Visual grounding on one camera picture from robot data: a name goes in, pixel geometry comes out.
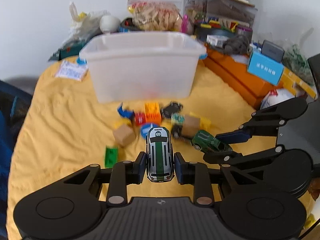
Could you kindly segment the dark green toy car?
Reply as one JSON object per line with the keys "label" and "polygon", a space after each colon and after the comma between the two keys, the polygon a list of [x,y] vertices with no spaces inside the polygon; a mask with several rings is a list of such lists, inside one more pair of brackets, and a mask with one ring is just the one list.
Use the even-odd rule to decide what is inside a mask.
{"label": "dark green toy car", "polygon": [[225,152],[232,150],[231,146],[216,139],[205,130],[199,130],[191,140],[191,144],[195,150],[203,153]]}

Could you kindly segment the green building brick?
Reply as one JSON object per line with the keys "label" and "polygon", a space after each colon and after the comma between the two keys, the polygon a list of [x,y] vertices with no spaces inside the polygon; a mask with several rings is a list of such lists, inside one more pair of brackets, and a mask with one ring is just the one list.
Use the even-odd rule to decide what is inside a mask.
{"label": "green building brick", "polygon": [[112,168],[118,162],[118,148],[108,147],[105,148],[104,167]]}

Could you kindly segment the silver green toy car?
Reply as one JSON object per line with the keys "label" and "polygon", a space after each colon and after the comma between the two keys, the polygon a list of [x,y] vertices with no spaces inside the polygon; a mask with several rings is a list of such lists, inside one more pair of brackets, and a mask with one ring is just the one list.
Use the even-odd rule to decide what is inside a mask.
{"label": "silver green toy car", "polygon": [[174,155],[171,134],[165,127],[153,127],[146,136],[147,177],[153,183],[171,181],[174,177]]}

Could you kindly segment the red building brick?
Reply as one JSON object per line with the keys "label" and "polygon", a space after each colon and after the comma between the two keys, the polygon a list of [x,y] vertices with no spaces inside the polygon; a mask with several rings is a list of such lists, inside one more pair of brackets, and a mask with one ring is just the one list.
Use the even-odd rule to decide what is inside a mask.
{"label": "red building brick", "polygon": [[144,112],[135,113],[135,124],[136,126],[141,126],[146,123],[146,116]]}

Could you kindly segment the blue cardboard box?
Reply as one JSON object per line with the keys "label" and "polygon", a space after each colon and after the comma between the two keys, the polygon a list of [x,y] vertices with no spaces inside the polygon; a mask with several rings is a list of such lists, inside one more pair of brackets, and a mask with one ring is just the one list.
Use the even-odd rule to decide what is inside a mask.
{"label": "blue cardboard box", "polygon": [[284,66],[254,49],[249,57],[247,71],[262,80],[277,86],[281,80]]}

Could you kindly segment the yellow studded brick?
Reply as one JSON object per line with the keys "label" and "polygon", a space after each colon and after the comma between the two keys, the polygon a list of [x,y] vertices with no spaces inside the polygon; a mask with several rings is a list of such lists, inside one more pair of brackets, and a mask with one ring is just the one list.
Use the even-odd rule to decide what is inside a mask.
{"label": "yellow studded brick", "polygon": [[199,118],[199,120],[200,120],[200,129],[206,130],[206,131],[208,131],[210,129],[212,122],[209,119],[207,119],[207,118],[205,118],[203,116],[200,116],[198,114],[195,114],[193,112],[190,112],[189,115],[192,116],[192,117],[195,117],[195,118]]}

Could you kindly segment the grey device on box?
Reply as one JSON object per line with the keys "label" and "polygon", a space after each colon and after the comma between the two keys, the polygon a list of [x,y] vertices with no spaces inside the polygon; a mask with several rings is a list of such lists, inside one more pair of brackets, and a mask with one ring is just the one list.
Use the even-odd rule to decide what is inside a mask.
{"label": "grey device on box", "polygon": [[266,57],[269,57],[272,60],[280,63],[283,59],[285,51],[282,47],[268,40],[264,40],[261,47],[261,53]]}

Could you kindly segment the yellow cloth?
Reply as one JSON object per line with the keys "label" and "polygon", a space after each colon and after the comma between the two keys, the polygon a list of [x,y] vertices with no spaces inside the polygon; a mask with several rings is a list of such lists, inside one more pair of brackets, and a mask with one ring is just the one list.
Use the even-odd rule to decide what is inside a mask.
{"label": "yellow cloth", "polygon": [[[59,64],[40,76],[11,159],[7,232],[20,239],[13,210],[19,200],[62,177],[97,163],[114,145],[113,127],[120,117],[115,103],[100,104],[92,80],[56,77]],[[186,112],[211,120],[212,133],[227,131],[247,120],[252,107],[227,83],[198,64],[191,94],[182,101]]]}

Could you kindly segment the teal patterned block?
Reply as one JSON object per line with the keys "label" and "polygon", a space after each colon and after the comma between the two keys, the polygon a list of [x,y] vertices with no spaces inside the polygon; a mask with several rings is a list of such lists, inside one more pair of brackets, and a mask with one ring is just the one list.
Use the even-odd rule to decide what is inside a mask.
{"label": "teal patterned block", "polygon": [[180,113],[173,113],[171,115],[171,123],[173,125],[182,125],[185,121],[184,115],[181,115]]}

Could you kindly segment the black toy car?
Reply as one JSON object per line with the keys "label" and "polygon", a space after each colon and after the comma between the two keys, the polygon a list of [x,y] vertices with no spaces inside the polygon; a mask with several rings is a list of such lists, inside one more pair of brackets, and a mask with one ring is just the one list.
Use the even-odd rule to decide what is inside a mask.
{"label": "black toy car", "polygon": [[160,109],[160,113],[163,119],[170,119],[174,113],[180,113],[183,109],[183,105],[179,102],[172,101],[167,106]]}

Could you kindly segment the wooden cube block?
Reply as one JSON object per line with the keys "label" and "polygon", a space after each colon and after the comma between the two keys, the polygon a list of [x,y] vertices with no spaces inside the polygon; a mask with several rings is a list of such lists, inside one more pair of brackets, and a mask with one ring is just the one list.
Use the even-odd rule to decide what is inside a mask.
{"label": "wooden cube block", "polygon": [[123,124],[118,128],[113,130],[113,136],[118,145],[121,147],[126,147],[127,145],[134,142],[136,139],[136,134],[132,127]]}

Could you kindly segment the yellow printed brick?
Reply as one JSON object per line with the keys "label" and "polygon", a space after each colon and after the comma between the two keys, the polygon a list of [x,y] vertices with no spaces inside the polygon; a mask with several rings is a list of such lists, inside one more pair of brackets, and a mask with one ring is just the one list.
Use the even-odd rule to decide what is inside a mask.
{"label": "yellow printed brick", "polygon": [[132,122],[130,119],[127,118],[121,118],[118,119],[114,124],[113,124],[113,129],[118,129],[120,126],[122,125],[126,125],[131,127],[132,126]]}

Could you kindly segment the blue fabric chair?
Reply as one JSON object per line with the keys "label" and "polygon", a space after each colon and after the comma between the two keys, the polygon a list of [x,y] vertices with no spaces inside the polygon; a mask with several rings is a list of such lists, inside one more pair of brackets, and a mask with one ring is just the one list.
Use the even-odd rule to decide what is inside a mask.
{"label": "blue fabric chair", "polygon": [[11,157],[32,95],[1,81],[1,238],[7,237],[8,178]]}

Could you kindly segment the blue arch brick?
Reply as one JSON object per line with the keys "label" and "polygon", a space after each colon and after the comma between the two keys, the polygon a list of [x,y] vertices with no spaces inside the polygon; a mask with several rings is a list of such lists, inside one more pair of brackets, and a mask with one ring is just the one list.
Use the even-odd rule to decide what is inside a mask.
{"label": "blue arch brick", "polygon": [[117,108],[118,114],[123,117],[132,120],[135,117],[135,112],[128,110],[128,109],[123,109],[123,103],[119,105]]}

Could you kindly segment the white ball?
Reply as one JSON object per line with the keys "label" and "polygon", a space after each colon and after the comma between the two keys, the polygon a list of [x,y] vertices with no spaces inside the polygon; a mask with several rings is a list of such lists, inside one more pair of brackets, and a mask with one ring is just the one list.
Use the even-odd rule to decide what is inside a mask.
{"label": "white ball", "polygon": [[120,26],[120,19],[112,15],[104,15],[99,22],[102,33],[115,33]]}

